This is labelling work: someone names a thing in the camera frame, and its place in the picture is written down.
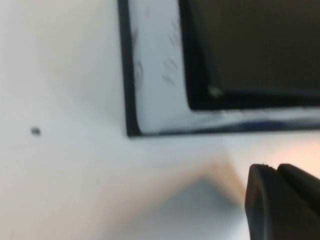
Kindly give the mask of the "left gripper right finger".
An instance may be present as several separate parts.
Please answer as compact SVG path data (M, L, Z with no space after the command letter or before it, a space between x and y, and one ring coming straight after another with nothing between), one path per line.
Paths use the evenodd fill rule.
M275 240L320 238L320 179L291 164L281 164L277 173L288 190L274 226Z

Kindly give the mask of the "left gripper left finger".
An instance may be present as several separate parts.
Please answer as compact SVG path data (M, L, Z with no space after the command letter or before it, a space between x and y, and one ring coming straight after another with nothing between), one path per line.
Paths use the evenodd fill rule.
M275 199L281 180L278 168L264 164L253 164L249 168L244 208L251 240L283 238L278 220L280 202Z

